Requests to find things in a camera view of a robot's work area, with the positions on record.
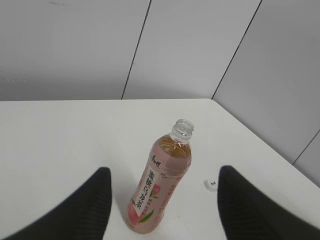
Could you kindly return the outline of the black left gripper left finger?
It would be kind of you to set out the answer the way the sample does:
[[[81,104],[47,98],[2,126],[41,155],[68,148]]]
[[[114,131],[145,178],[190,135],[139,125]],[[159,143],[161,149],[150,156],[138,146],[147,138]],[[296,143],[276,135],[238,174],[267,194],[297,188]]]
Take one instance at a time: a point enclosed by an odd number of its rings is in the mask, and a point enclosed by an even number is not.
[[[102,240],[112,208],[112,176],[98,168],[51,211],[6,240]]]

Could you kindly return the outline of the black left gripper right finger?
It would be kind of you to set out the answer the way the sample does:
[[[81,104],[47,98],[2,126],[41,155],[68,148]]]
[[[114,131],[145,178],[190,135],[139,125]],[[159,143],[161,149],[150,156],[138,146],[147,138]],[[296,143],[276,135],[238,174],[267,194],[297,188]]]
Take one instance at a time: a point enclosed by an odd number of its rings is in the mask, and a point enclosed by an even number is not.
[[[217,207],[229,240],[318,240],[320,230],[274,202],[235,168],[219,170]]]

